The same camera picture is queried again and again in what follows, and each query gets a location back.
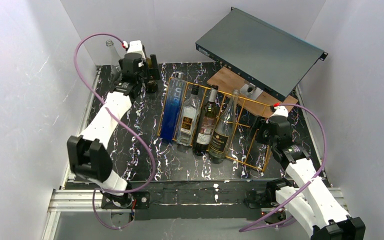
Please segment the grey rack-mount network switch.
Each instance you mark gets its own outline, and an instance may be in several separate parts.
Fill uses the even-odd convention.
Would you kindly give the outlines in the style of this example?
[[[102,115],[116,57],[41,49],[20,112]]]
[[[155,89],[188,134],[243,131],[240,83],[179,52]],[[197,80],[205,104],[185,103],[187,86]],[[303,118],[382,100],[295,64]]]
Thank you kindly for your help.
[[[195,43],[196,49],[283,102],[328,53],[232,7]]]

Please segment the dark green wine bottle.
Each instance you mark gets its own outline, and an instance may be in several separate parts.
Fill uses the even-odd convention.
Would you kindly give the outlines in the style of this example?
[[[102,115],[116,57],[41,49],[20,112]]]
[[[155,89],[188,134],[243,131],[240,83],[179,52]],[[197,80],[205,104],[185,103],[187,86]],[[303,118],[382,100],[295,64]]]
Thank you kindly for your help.
[[[155,54],[151,54],[150,57],[146,59],[145,66],[145,74],[146,74],[146,83],[145,83],[145,91],[146,93],[153,94],[158,90],[158,83],[161,79],[157,56]]]

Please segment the blue tall glass bottle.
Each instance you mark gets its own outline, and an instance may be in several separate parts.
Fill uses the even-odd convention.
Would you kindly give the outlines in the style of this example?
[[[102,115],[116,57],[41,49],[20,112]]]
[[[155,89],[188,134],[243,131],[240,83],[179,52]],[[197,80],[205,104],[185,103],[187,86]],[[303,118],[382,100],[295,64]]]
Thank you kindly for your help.
[[[184,73],[181,71],[174,72],[173,77],[168,82],[160,132],[160,137],[169,143],[172,142],[175,134],[185,87]]]

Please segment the clear labelled wine bottle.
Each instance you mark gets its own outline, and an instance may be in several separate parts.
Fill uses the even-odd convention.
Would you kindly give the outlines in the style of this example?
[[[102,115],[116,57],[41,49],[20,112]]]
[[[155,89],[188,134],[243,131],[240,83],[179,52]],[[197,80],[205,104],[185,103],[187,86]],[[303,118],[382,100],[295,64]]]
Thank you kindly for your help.
[[[224,161],[223,159],[230,147],[237,122],[236,107],[239,93],[238,89],[233,90],[229,102],[215,126],[208,149],[210,161],[214,164],[220,164]]]

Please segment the clear square liquor bottle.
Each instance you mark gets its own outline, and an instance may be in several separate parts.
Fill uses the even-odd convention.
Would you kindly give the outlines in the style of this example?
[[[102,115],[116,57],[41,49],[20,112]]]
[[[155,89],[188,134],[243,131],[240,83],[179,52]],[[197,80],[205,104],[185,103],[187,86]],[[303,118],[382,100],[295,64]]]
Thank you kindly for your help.
[[[183,146],[189,146],[192,142],[199,114],[199,89],[200,87],[198,85],[193,85],[191,87],[189,98],[187,98],[182,105],[176,141],[178,144]]]

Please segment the grey metal bracket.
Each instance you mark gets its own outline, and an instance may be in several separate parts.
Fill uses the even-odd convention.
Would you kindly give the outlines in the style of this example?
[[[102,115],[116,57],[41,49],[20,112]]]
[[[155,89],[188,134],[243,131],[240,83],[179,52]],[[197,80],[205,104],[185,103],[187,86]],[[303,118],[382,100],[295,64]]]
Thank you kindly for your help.
[[[264,91],[252,83],[245,83],[239,92],[248,99],[256,101]]]

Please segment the clear tall bottle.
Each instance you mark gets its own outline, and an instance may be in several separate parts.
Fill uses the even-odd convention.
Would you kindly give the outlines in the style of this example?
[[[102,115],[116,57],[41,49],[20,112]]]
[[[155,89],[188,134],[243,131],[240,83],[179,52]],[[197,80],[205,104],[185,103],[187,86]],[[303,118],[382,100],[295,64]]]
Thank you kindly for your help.
[[[119,60],[121,59],[121,57],[118,54],[117,49],[112,40],[106,40],[105,44],[107,46],[111,58],[111,72],[113,75],[117,75],[121,72],[121,66],[119,64]]]

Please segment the aluminium frame rail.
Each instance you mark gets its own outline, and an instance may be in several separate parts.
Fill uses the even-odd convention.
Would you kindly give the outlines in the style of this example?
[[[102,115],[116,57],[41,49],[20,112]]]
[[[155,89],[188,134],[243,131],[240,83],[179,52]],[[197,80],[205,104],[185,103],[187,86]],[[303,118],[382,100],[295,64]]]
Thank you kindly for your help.
[[[205,85],[220,67],[210,62],[162,63],[158,91],[143,94],[123,121],[142,137],[155,158],[156,175],[147,186],[150,207],[137,211],[132,224],[128,214],[95,196],[94,183],[69,177],[65,190],[71,192],[68,204],[77,209],[59,211],[55,225],[56,240],[306,240],[308,235],[298,222],[280,231],[273,228],[240,233],[248,221],[261,216],[258,209],[246,207],[246,192],[262,190],[266,182],[284,175],[270,158],[264,172],[224,158],[220,164],[208,155],[197,156],[192,149],[157,136],[167,81],[174,72],[183,72],[186,80]],[[253,159],[263,160],[266,146],[254,143]]]

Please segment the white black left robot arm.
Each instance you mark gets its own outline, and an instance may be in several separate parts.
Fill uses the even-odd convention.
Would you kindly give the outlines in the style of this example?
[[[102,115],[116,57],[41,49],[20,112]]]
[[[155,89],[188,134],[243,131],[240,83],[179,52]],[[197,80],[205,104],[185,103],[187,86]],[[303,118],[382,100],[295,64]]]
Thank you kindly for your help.
[[[161,76],[155,54],[142,59],[138,53],[127,53],[119,63],[121,72],[112,78],[104,104],[78,136],[69,137],[67,151],[72,173],[97,184],[100,192],[116,206],[127,208],[134,201],[130,193],[132,185],[114,171],[108,143],[142,87],[149,81],[160,80]]]

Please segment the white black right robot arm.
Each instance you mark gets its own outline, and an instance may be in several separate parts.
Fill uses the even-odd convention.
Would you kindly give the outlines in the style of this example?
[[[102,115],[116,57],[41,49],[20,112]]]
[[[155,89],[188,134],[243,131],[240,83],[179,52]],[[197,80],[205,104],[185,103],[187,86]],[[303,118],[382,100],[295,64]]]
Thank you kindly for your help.
[[[292,128],[287,117],[271,116],[257,134],[267,144],[299,192],[285,178],[270,181],[262,193],[262,201],[282,204],[306,230],[311,240],[362,240],[366,226],[360,217],[352,217],[335,199],[316,172],[309,154],[292,139]]]

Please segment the wooden board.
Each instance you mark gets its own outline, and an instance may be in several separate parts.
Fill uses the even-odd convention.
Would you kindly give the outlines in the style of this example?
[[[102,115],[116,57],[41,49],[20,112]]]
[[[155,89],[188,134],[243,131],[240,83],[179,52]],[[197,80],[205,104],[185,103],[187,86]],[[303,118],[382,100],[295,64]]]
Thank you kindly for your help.
[[[247,89],[249,82],[244,78],[234,73],[227,67],[222,67],[207,81],[208,85],[217,85],[218,91],[226,93],[229,97],[233,90]],[[275,97],[271,96],[265,91],[262,91],[256,98],[252,98],[242,93],[239,94],[237,104],[243,107],[255,116],[262,116],[268,118],[272,115],[270,106],[278,103]]]

